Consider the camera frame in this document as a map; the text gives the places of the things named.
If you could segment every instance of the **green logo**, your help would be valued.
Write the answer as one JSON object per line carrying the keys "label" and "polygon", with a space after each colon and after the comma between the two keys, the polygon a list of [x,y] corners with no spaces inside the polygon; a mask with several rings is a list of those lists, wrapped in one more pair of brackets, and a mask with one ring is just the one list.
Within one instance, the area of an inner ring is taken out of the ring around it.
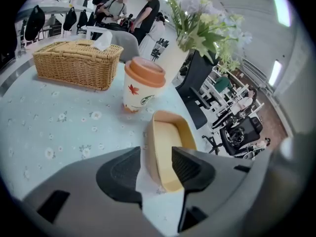
{"label": "green logo", "polygon": [[154,97],[154,95],[151,95],[151,96],[148,96],[148,97],[144,97],[144,98],[140,101],[140,104],[141,104],[141,105],[146,105],[147,102],[148,102],[151,98],[153,98],[153,97]]}

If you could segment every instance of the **woman in white dress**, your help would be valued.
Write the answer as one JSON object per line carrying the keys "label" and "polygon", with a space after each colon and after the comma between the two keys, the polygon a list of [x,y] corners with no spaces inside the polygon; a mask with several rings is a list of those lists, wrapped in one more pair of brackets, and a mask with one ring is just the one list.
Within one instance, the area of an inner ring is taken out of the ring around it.
{"label": "woman in white dress", "polygon": [[141,57],[150,60],[152,50],[156,44],[156,41],[162,38],[164,33],[164,17],[159,16],[154,21],[153,26],[149,33],[144,37],[143,41],[139,45],[139,54]]}

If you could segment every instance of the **wicker basket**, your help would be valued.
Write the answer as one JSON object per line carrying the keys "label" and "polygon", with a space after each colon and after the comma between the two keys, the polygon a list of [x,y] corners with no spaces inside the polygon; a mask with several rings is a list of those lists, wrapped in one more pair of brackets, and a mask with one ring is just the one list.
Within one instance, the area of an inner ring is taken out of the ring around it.
{"label": "wicker basket", "polygon": [[56,42],[33,54],[40,78],[107,90],[117,70],[123,48],[111,45],[105,51],[92,47],[93,40]]}

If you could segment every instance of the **ceiling light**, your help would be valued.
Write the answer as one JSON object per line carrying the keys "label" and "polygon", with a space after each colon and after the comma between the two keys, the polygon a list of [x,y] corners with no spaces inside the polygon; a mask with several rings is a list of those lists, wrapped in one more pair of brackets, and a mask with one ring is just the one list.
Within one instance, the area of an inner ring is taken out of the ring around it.
{"label": "ceiling light", "polygon": [[276,82],[277,77],[278,77],[278,75],[281,72],[281,68],[282,68],[282,64],[278,60],[276,60],[274,66],[273,66],[273,70],[272,70],[272,73],[271,73],[271,76],[270,76],[270,80],[269,80],[269,84],[271,86],[273,86],[274,83]]}
{"label": "ceiling light", "polygon": [[277,19],[280,24],[285,26],[291,25],[290,10],[287,0],[274,0],[276,4]]}

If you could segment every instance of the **starbucks cup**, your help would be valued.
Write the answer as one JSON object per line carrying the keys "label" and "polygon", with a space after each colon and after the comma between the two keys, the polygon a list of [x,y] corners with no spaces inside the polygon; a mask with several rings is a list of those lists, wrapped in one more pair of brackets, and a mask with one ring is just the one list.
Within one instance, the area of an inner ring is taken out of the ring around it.
{"label": "starbucks cup", "polygon": [[134,57],[125,65],[123,105],[135,113],[159,92],[165,84],[165,71],[152,61]]}

